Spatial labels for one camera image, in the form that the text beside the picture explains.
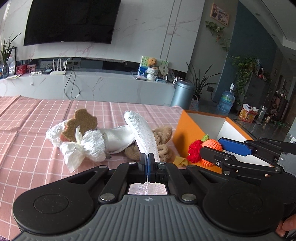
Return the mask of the person's right hand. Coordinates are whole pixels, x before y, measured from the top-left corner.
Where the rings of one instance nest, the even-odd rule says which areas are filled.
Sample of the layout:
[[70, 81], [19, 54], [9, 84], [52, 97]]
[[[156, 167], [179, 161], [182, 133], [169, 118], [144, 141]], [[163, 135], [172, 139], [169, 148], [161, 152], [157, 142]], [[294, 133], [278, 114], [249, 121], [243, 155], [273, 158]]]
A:
[[286, 232], [293, 231], [295, 230], [295, 228], [296, 228], [296, 215], [294, 214], [290, 216], [287, 220], [280, 221], [275, 232], [280, 237], [284, 237]]

